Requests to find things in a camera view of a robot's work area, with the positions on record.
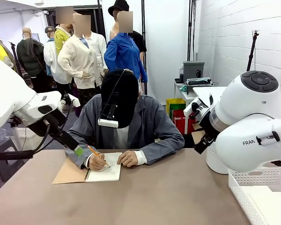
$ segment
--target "pencil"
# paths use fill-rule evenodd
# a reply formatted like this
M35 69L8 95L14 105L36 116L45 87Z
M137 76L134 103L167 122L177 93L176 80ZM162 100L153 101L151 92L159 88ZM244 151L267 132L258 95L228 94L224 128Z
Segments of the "pencil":
M99 156L99 154L98 154L98 152L95 152L89 145L86 145L96 156L98 156L98 157L100 157Z

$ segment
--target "brown table surface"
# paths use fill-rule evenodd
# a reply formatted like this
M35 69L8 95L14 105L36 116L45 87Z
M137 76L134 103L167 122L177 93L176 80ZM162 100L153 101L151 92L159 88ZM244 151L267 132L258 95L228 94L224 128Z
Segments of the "brown table surface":
M193 149L151 166L122 166L119 181L53 185L65 157L44 150L0 189L0 225L250 224L228 176Z

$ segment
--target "white cardigan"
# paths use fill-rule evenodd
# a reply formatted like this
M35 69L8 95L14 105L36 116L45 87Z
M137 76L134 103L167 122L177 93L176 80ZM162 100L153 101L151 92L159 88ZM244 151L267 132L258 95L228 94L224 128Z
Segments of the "white cardigan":
M74 77L78 89L94 88L95 82L97 86L102 84L95 49L87 48L75 35L63 45L58 63L65 73ZM83 72L89 73L90 78L82 78Z

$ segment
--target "spiral notebook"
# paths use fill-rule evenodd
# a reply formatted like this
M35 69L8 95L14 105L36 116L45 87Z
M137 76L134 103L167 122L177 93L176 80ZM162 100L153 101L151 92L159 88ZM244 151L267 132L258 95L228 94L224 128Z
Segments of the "spiral notebook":
M67 157L62 168L56 175L53 184L119 180L121 165L117 165L117 161L121 154L121 152L104 154L106 162L110 167L105 165L105 167L99 171L92 171L90 169L82 170Z

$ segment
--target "gray jacket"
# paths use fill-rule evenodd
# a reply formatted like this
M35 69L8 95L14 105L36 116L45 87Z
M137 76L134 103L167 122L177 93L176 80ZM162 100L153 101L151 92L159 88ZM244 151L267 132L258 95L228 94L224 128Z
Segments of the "gray jacket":
M82 109L79 119L68 131L79 142L84 153L79 157L71 150L66 153L79 167L91 154L86 144L97 149L113 149L114 129L98 125L101 113L101 95L94 96ZM155 135L161 141L155 143ZM142 150L150 165L162 157L176 153L184 146L183 136L154 98L142 95L136 103L129 125L129 149Z

